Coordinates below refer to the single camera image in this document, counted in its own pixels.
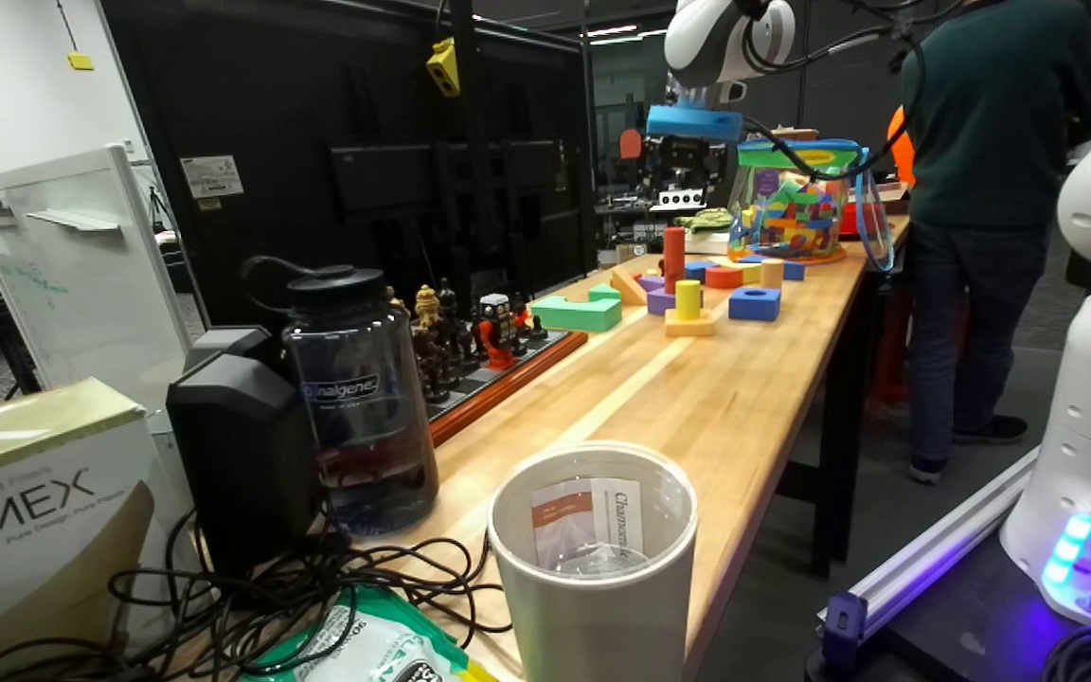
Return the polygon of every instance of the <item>jeans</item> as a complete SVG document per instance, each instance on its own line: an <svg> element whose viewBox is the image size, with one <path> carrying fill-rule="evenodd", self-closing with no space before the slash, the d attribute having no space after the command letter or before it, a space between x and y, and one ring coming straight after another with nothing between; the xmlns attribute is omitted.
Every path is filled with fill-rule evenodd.
<svg viewBox="0 0 1091 682"><path fill-rule="evenodd" d="M1046 268L1046 227L913 222L913 460L948 461L953 427L985 427L1012 370L1012 335Z"/></svg>

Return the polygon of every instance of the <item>white paper cup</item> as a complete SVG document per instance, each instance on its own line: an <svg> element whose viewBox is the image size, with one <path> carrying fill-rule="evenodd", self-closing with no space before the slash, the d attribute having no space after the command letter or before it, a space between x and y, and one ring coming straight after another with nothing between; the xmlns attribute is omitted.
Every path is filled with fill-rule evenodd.
<svg viewBox="0 0 1091 682"><path fill-rule="evenodd" d="M501 486L488 538L525 682L683 677L695 491L666 453L534 453Z"/></svg>

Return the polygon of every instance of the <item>person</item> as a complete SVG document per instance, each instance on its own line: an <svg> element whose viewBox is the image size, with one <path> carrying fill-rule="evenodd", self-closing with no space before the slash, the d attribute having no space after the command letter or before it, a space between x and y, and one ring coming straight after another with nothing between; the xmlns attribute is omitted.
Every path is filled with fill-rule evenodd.
<svg viewBox="0 0 1091 682"><path fill-rule="evenodd" d="M1078 0L964 0L905 57L902 91L915 146L908 474L933 486L953 442L1025 433L995 400L1068 146L1091 128L1091 14Z"/></svg>

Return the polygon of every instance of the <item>green block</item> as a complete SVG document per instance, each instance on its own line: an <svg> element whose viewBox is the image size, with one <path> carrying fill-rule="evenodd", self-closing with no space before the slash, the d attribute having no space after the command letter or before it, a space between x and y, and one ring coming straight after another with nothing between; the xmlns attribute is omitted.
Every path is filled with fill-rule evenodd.
<svg viewBox="0 0 1091 682"><path fill-rule="evenodd" d="M620 304L620 293L610 284L596 284L596 288L587 288L587 298L617 298Z"/></svg>
<svg viewBox="0 0 1091 682"><path fill-rule="evenodd" d="M554 335L606 335L620 323L620 298L573 304L559 296L530 304L538 323Z"/></svg>

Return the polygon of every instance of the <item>gray floor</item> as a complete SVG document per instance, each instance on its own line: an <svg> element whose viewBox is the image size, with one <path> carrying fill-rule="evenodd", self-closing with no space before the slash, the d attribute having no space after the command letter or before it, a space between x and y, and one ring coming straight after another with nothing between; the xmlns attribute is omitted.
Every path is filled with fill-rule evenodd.
<svg viewBox="0 0 1091 682"><path fill-rule="evenodd" d="M865 461L854 487L853 554L829 580L804 573L810 509L775 499L757 534L757 547L724 609L711 652L702 662L702 682L786 682L804 676L815 647L815 613L836 587L854 585L913 534L995 479L1009 461L1025 453L1046 424L1053 375L1063 331L1084 298L1063 284L1063 241L1053 241L1046 277L1017 331L1014 375L1005 395L1009 413L1029 422L1029 436L1012 447L958 447L944 486L921 487L905 479L905 413L880 413L865 433ZM11 370L0 365L0 399L11 390Z"/></svg>

